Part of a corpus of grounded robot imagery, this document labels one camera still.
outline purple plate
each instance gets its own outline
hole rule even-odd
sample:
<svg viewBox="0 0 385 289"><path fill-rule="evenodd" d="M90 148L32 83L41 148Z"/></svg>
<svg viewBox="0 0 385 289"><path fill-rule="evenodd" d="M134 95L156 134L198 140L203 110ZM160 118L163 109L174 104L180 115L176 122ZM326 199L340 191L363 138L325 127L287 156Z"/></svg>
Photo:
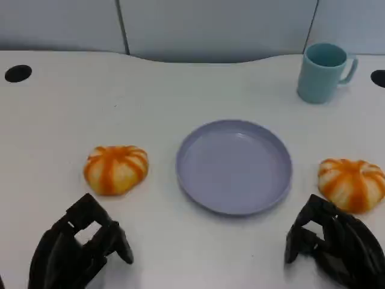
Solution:
<svg viewBox="0 0 385 289"><path fill-rule="evenodd" d="M263 211L290 190L292 163L269 130L242 120L220 120L193 131L176 158L182 189L212 211Z"/></svg>

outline black hole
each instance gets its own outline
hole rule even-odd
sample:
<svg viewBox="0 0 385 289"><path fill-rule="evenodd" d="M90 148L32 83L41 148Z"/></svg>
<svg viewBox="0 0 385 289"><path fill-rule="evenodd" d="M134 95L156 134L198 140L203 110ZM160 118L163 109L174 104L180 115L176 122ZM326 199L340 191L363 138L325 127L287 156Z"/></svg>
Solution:
<svg viewBox="0 0 385 289"><path fill-rule="evenodd" d="M372 72L371 79L376 85L385 88L385 70L376 70Z"/></svg>
<svg viewBox="0 0 385 289"><path fill-rule="evenodd" d="M5 80L8 82L21 82L32 74L32 68L28 65L17 65L9 68L5 73Z"/></svg>

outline white table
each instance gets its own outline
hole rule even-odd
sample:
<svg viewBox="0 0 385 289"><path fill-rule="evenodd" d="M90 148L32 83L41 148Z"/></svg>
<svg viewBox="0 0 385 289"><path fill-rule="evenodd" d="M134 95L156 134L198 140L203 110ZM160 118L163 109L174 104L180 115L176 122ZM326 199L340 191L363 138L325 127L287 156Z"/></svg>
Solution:
<svg viewBox="0 0 385 289"><path fill-rule="evenodd" d="M312 259L283 270L285 238L325 158L364 159L385 169L385 89L372 83L385 57L362 56L352 83L326 105L296 94L301 56L242 64L167 64L91 52L0 52L0 274L26 288L42 234L84 193L88 153L137 145L147 179L124 197L98 201L120 222L135 263L111 258L109 289L334 288ZM247 218L207 212L180 192L174 161L183 140L218 119L244 119L276 133L294 165L292 190L273 210ZM385 247L385 205L360 217Z"/></svg>

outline orange striped pumpkin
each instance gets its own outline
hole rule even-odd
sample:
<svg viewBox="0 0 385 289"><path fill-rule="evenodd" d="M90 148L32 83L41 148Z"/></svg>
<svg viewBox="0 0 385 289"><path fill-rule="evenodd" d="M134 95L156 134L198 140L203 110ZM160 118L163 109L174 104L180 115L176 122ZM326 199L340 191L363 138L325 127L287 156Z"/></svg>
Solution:
<svg viewBox="0 0 385 289"><path fill-rule="evenodd" d="M385 175L365 161L324 160L318 172L320 192L338 208L349 213L364 213L385 195Z"/></svg>
<svg viewBox="0 0 385 289"><path fill-rule="evenodd" d="M126 193L147 175L147 153L136 146L98 146L88 156L84 178L100 195Z"/></svg>

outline toy pumpkin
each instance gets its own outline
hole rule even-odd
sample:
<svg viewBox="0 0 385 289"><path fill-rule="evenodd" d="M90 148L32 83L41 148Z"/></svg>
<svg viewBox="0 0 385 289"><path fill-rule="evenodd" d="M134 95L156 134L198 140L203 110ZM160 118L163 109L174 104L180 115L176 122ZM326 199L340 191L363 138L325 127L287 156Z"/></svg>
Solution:
<svg viewBox="0 0 385 289"><path fill-rule="evenodd" d="M324 160L319 166L318 188L338 208L348 213L371 210L385 195L385 175L365 161Z"/></svg>
<svg viewBox="0 0 385 289"><path fill-rule="evenodd" d="M100 195L126 193L147 175L147 153L136 146L98 146L88 156L84 178Z"/></svg>

